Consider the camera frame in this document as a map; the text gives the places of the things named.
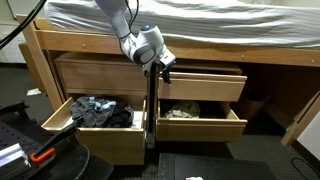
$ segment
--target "bed frame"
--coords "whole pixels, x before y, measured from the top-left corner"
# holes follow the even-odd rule
[[[17,19],[21,23],[25,16],[18,15]],[[115,36],[58,32],[46,19],[34,19],[34,23],[30,23],[23,34],[54,110],[63,104],[65,98],[56,80],[55,72],[50,67],[53,57],[48,56],[46,52],[122,54]],[[166,40],[166,45],[177,58],[320,67],[320,50],[209,44],[182,40]],[[291,145],[319,112],[319,93],[310,99],[305,108],[305,113],[295,119],[283,137],[281,141],[283,145]]]

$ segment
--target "cable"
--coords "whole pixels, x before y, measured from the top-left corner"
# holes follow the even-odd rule
[[[294,163],[295,160],[299,160],[299,161],[305,163],[306,165],[308,165],[308,166],[313,170],[313,172],[316,173],[317,176],[320,178],[319,172],[318,172],[314,167],[312,167],[309,163],[307,163],[305,160],[300,159],[300,158],[292,158],[292,159],[291,159],[291,164],[292,164],[292,166],[298,171],[298,173],[299,173],[304,179],[308,180],[308,178],[307,178],[305,175],[303,175],[303,173],[302,173],[302,172],[298,169],[298,167],[295,165],[295,163]]]
[[[132,11],[131,11],[131,8],[130,8],[130,6],[129,6],[129,3],[128,3],[128,0],[125,0],[125,2],[126,2],[126,5],[127,5],[127,7],[128,7],[128,10],[129,10],[129,13],[130,13],[130,21],[129,21],[129,29],[130,29],[130,31],[131,31],[131,22],[132,22]]]
[[[0,50],[4,48],[9,42],[12,41],[28,24],[36,17],[39,11],[42,9],[47,0],[40,0],[35,8],[29,13],[26,19],[16,27],[9,35],[0,41]]]
[[[137,17],[137,15],[138,15],[138,13],[139,13],[139,0],[137,0],[137,9],[136,9],[136,13],[135,13],[135,15],[134,15],[134,17],[133,17],[133,19],[132,19],[132,21],[131,21],[130,25],[129,25],[130,29],[131,29],[131,26],[132,26],[133,22],[136,20],[136,17]]]

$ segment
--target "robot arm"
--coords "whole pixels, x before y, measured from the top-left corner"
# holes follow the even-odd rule
[[[125,0],[95,0],[100,9],[108,16],[110,23],[120,40],[122,52],[134,63],[143,66],[149,72],[153,62],[161,64],[164,69],[170,67],[175,56],[167,49],[157,26],[145,25],[135,37],[127,24],[124,12],[127,10]]]

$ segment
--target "white bed sheet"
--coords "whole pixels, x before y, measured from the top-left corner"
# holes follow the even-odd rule
[[[130,1],[135,11],[135,1]],[[93,0],[49,0],[47,18],[58,31],[114,34]],[[132,27],[156,23],[165,38],[210,43],[320,49],[320,9],[251,5],[236,0],[140,0]]]

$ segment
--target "wooden drawer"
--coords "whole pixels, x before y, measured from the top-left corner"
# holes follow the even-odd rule
[[[67,93],[147,94],[142,68],[124,56],[69,52],[56,64]]]
[[[175,68],[173,68],[170,74],[171,84],[164,83],[162,78],[159,79],[158,98],[238,101],[247,77],[235,75],[241,74],[239,68],[230,67],[230,65],[223,66],[223,64],[190,64],[183,63],[183,61],[180,62],[180,65],[174,66]],[[183,69],[210,70],[213,74],[197,71],[196,73],[184,72]]]
[[[77,138],[92,153],[114,165],[142,165],[145,144],[145,97],[121,96],[135,111],[143,111],[141,128],[79,128]],[[49,131],[60,131],[70,119],[69,98],[43,125]]]
[[[161,117],[158,101],[157,141],[231,142],[240,139],[247,120],[240,120],[228,103],[221,102],[226,119]]]

